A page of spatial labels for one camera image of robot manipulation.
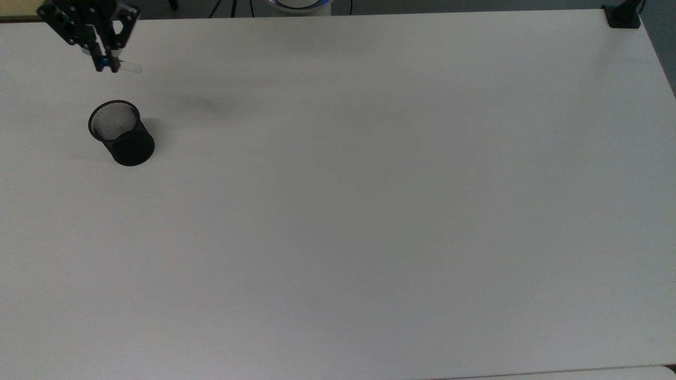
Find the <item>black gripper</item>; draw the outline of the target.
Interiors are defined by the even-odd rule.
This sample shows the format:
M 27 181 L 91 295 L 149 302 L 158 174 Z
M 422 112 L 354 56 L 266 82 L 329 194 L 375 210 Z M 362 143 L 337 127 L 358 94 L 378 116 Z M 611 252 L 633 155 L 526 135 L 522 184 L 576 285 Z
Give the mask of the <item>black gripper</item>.
M 116 73 L 120 50 L 126 47 L 142 10 L 123 1 L 43 1 L 36 14 L 66 43 L 87 49 L 97 72 L 104 70 L 105 58 Z

